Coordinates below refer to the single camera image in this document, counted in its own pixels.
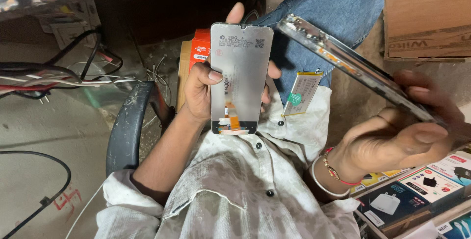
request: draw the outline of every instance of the shirt sleeve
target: shirt sleeve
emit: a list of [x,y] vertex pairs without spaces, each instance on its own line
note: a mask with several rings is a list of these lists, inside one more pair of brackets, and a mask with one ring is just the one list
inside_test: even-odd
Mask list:
[[103,193],[107,208],[97,214],[96,239],[156,236],[163,207],[131,183],[133,172],[116,171],[105,181]]
[[321,206],[335,238],[360,238],[360,230],[353,216],[358,205],[359,201],[349,198],[334,200]]

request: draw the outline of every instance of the bangle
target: bangle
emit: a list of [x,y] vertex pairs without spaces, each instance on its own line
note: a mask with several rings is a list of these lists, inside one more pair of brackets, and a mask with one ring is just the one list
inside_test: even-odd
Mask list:
[[312,172],[311,172],[312,178],[314,178],[314,181],[315,181],[315,183],[319,186],[319,188],[321,188],[325,193],[327,193],[327,194],[329,194],[329,195],[331,195],[331,196],[334,196],[334,197],[339,197],[339,198],[340,198],[340,197],[345,197],[346,195],[350,194],[350,188],[349,188],[347,191],[345,191],[344,194],[337,194],[337,193],[333,193],[333,192],[328,191],[325,187],[323,187],[323,186],[321,185],[321,183],[319,183],[319,181],[318,181],[317,178],[315,177],[315,173],[314,173],[314,165],[315,165],[315,163],[317,162],[317,160],[319,160],[319,158],[321,158],[321,156],[319,156],[317,159],[315,159],[314,163],[312,164],[312,170],[311,170],[311,171],[312,171]]
[[339,174],[337,174],[337,171],[335,169],[333,169],[332,167],[330,167],[329,162],[327,162],[327,154],[329,154],[329,152],[332,151],[332,149],[334,149],[334,148],[335,147],[328,148],[328,149],[326,149],[326,152],[324,153],[324,165],[326,166],[327,170],[329,171],[330,176],[332,176],[335,180],[340,181],[340,182],[342,182],[344,184],[347,184],[347,185],[350,185],[350,186],[355,186],[355,185],[358,185],[359,183],[361,183],[362,179],[360,181],[358,181],[357,183],[349,183],[349,182],[343,181],[342,179],[340,179],[340,176],[339,176]]

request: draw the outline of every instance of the hand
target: hand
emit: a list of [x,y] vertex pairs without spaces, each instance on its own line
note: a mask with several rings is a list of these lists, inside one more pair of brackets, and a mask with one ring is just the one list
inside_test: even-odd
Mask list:
[[[244,5],[240,2],[236,3],[226,18],[226,23],[239,23],[244,17]],[[212,70],[210,65],[211,59],[208,57],[204,63],[196,63],[190,71],[190,75],[185,84],[185,106],[192,116],[201,123],[206,123],[211,118],[211,85],[221,82],[223,76]],[[276,67],[273,61],[268,63],[268,76],[277,79],[281,76],[281,71]],[[268,104],[271,102],[269,88],[265,84],[262,93],[262,102]]]
[[[464,127],[464,115],[431,78],[408,70],[394,74],[414,101],[429,105],[450,132]],[[328,155],[328,161],[347,182],[371,172],[385,172],[439,161],[451,150],[455,137],[434,123],[413,123],[398,109],[385,108],[377,116],[351,128]]]

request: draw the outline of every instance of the blue jeans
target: blue jeans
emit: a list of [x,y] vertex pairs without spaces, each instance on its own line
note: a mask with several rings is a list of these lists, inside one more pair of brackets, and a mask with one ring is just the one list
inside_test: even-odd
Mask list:
[[[345,45],[356,48],[368,36],[383,6],[384,0],[284,0],[276,10],[253,24],[274,28],[283,16],[294,13]],[[330,87],[334,66],[279,31],[275,31],[270,56],[283,72],[280,79],[274,80],[283,104],[297,72],[320,69],[324,75],[319,85]]]

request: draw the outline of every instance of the silver bangle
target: silver bangle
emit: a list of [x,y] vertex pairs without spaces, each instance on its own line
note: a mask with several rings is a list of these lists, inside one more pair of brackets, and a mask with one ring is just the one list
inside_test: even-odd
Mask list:
[[333,192],[330,192],[328,191],[325,187],[323,187],[321,185],[321,183],[319,183],[319,181],[317,180],[317,178],[315,177],[315,174],[314,174],[314,165],[315,163],[317,162],[317,160],[319,160],[319,158],[321,158],[322,156],[319,156],[318,158],[316,158],[314,160],[314,163],[312,164],[312,170],[311,170],[311,175],[312,175],[312,178],[314,178],[314,181],[315,183],[319,186],[319,188],[321,188],[324,192],[326,192],[327,194],[331,195],[331,196],[334,196],[334,197],[345,197],[346,195],[350,194],[350,188],[344,193],[344,194],[337,194],[337,193],[333,193]]

